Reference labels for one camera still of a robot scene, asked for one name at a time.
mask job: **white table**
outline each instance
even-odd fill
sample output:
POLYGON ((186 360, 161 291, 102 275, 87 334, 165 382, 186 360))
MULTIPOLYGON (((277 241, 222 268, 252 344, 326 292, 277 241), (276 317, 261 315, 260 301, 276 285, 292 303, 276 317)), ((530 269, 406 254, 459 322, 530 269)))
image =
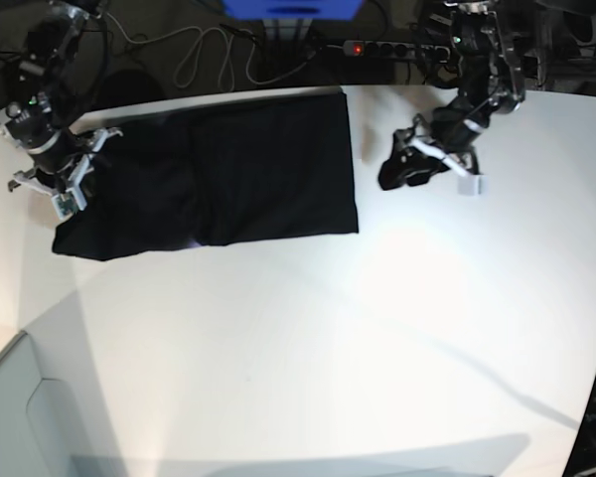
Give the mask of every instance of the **white table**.
POLYGON ((357 236, 53 256, 52 208, 7 194, 30 162, 0 141, 0 322, 74 390, 80 458, 132 477, 561 474, 596 372, 596 98, 496 116, 471 199, 450 174, 376 182, 392 131, 450 91, 347 93, 357 236))

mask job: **folded fabric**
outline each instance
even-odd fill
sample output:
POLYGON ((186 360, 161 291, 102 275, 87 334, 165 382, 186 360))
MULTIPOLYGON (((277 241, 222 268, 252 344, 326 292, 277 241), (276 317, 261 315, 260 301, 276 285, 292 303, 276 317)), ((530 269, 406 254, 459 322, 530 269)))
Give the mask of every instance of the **folded fabric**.
POLYGON ((123 124, 94 164, 88 208, 53 252, 110 260, 358 231, 342 93, 193 109, 123 124))

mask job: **black cloth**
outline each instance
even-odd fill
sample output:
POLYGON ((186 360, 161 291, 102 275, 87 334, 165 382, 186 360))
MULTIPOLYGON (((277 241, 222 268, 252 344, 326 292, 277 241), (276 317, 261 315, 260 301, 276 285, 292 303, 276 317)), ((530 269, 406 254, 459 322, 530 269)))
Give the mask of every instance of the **black cloth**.
POLYGON ((346 97, 204 107, 122 126, 88 208, 54 253, 109 260, 149 250, 358 232, 346 97))

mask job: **robotic arm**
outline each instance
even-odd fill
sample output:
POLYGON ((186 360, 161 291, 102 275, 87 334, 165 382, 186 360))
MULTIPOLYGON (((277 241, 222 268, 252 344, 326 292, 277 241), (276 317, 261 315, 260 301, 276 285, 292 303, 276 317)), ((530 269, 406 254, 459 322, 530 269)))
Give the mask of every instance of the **robotic arm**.
POLYGON ((108 37, 101 9, 99 0, 52 0, 47 16, 29 32, 17 64, 17 81, 7 84, 8 99, 0 102, 0 134, 22 147, 34 162, 30 171, 14 175, 9 189, 22 185, 51 196, 61 219, 85 209, 81 180, 106 139, 120 133, 100 129, 77 136, 70 131, 88 111, 107 68, 108 37), (79 96, 66 80, 91 18, 101 30, 104 57, 92 86, 79 96))
POLYGON ((396 130, 390 158, 378 181, 384 190, 427 184, 437 173, 453 170, 459 191, 479 195, 484 176, 473 142, 490 126, 493 113, 507 114, 525 99, 521 61, 499 0, 450 3, 451 42, 461 57, 457 97, 432 111, 430 121, 418 114, 412 127, 396 130))

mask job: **power strip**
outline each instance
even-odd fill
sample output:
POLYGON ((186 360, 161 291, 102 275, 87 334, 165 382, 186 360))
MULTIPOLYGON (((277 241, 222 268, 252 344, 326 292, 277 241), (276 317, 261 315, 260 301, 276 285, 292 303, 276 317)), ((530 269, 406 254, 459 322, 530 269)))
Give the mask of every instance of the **power strip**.
MULTIPOLYGON (((347 40, 342 50, 347 57, 381 58, 385 60, 400 60, 414 62, 415 44, 400 42, 362 42, 347 40)), ((450 60, 451 51, 448 47, 436 45, 420 45, 424 55, 429 55, 435 63, 446 64, 450 60)))

